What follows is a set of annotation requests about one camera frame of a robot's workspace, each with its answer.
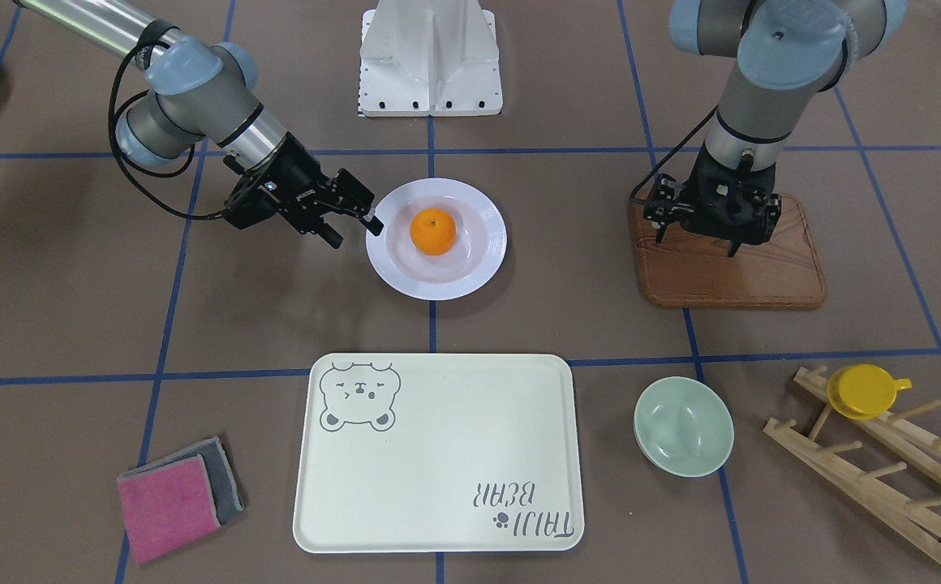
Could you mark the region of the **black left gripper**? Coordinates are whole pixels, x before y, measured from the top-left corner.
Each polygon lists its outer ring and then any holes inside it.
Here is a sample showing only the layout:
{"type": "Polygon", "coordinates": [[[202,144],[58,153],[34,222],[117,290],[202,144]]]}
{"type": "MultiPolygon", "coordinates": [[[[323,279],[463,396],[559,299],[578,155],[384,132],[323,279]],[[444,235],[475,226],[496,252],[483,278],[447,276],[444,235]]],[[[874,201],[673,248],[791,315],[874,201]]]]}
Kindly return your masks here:
{"type": "Polygon", "coordinates": [[[774,190],[776,167],[753,170],[753,162],[745,154],[731,169],[702,149],[685,182],[657,174],[642,201],[642,218],[655,226],[655,243],[663,242],[673,223],[692,234],[729,241],[729,258],[742,245],[768,243],[782,214],[781,199],[774,190]]]}

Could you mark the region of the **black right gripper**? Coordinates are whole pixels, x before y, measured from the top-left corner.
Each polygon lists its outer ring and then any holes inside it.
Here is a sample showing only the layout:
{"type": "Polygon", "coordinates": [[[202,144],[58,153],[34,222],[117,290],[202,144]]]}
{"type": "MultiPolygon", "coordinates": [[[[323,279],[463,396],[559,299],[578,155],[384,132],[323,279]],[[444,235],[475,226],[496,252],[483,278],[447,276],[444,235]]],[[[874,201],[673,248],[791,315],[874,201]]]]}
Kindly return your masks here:
{"type": "Polygon", "coordinates": [[[241,174],[222,217],[243,230],[278,214],[300,234],[313,233],[338,249],[344,237],[324,216],[355,217],[371,236],[379,236],[385,225],[374,214],[374,200],[374,193],[346,169],[326,177],[318,160],[295,136],[286,134],[268,162],[241,174]]]}

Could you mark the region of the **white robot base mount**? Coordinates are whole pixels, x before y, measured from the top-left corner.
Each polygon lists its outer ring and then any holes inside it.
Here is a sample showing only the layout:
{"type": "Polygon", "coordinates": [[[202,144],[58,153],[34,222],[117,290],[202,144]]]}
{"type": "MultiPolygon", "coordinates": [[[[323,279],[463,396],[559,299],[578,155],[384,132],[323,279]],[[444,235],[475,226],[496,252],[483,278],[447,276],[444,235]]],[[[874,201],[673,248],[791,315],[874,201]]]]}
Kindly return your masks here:
{"type": "Polygon", "coordinates": [[[380,1],[363,12],[360,33],[360,115],[503,110],[496,16],[478,1],[380,1]]]}

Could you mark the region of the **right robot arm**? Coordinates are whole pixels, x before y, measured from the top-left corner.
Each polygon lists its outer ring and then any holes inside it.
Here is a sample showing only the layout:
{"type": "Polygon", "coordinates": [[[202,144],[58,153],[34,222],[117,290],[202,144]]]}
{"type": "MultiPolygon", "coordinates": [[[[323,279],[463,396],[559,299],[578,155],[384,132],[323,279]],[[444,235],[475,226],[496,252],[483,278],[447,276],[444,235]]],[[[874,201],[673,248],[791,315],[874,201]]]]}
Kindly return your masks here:
{"type": "Polygon", "coordinates": [[[77,36],[118,56],[107,112],[112,156],[127,180],[217,144],[239,177],[222,210],[204,221],[243,230],[281,216],[333,248],[343,237],[325,216],[351,216],[377,236],[373,192],[347,170],[323,174],[317,159],[253,93],[258,69],[240,45],[205,45],[126,1],[22,1],[77,36]]]}

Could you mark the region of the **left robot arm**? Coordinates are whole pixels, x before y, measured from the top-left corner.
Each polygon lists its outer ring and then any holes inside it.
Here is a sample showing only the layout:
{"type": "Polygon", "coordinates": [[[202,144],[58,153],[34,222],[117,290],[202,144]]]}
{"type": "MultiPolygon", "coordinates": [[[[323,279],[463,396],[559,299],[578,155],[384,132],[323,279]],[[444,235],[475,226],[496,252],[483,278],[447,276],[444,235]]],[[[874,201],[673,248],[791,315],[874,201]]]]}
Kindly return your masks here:
{"type": "Polygon", "coordinates": [[[720,102],[683,182],[655,167],[642,181],[642,218],[658,243],[669,226],[719,238],[728,256],[767,243],[783,213],[776,163],[813,97],[834,88],[885,44],[907,15],[904,1],[676,1],[668,34],[676,48],[731,57],[720,102]]]}

